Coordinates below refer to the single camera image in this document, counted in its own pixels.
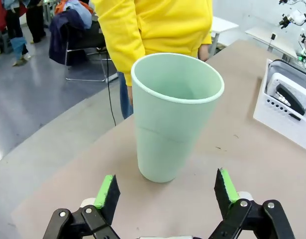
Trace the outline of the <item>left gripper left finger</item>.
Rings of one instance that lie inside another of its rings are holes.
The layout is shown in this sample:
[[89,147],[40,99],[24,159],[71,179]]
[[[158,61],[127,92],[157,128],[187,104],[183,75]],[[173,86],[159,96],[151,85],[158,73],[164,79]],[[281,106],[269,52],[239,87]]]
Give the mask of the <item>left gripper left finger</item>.
[[111,227],[120,190],[115,175],[105,176],[93,203],[81,206],[75,212],[56,209],[44,233],[45,239],[118,239]]

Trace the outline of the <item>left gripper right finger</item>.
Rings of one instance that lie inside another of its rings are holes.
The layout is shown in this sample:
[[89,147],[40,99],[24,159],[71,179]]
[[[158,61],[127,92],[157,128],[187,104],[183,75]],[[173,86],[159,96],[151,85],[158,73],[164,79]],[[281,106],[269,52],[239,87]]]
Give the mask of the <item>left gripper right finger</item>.
[[267,200],[257,204],[250,193],[235,189],[226,169],[217,170],[214,191],[222,221],[211,239],[236,239],[242,231],[252,231],[258,239],[295,238],[281,203]]

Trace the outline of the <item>person's left hand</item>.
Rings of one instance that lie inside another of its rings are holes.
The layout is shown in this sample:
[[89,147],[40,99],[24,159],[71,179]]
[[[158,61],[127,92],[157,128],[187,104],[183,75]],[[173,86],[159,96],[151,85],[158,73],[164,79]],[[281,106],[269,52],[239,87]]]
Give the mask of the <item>person's left hand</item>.
[[198,59],[202,61],[207,61],[209,58],[209,45],[208,44],[202,44],[198,49]]

